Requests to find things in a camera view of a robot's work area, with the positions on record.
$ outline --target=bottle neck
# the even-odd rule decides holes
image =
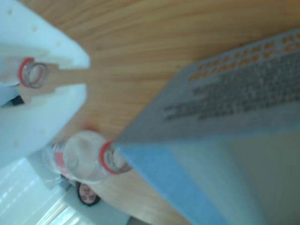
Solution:
[[[33,58],[26,58],[20,65],[18,76],[23,86],[36,89],[46,83],[49,70],[46,64],[36,63]]]
[[[129,171],[131,167],[111,144],[112,142],[105,143],[100,150],[99,159],[101,165],[110,174],[120,174]]]

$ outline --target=wood grain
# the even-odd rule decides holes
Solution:
[[[23,0],[91,57],[84,71],[52,71],[40,90],[20,88],[25,101],[55,87],[86,83],[88,100],[68,123],[87,123],[114,139],[180,68],[270,35],[297,28],[296,0]],[[94,189],[123,211],[153,224],[185,224],[135,172]]]

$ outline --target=dark hair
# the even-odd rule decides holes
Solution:
[[[80,200],[84,205],[87,205],[87,206],[89,206],[89,207],[92,206],[92,205],[96,205],[96,204],[100,201],[101,198],[100,198],[98,195],[96,195],[96,198],[95,198],[95,200],[94,200],[93,203],[88,204],[88,203],[84,202],[84,201],[81,199],[81,196],[80,196],[80,194],[79,194],[79,188],[80,188],[80,185],[81,185],[80,182],[76,182],[77,195],[78,195],[79,200]]]

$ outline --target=plastic bottle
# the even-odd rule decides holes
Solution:
[[[111,142],[93,131],[49,144],[44,149],[44,161],[53,172],[86,184],[99,183],[111,174],[131,169]]]
[[[49,70],[46,64],[35,62],[33,58],[0,58],[0,84],[27,88],[40,88],[47,81]]]

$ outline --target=wooden surface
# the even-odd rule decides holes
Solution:
[[[300,25],[297,0],[23,0],[91,57],[84,71],[53,71],[31,96],[87,83],[88,100],[62,131],[87,122],[110,139],[182,67]],[[115,207],[152,224],[185,224],[134,171],[94,186]]]

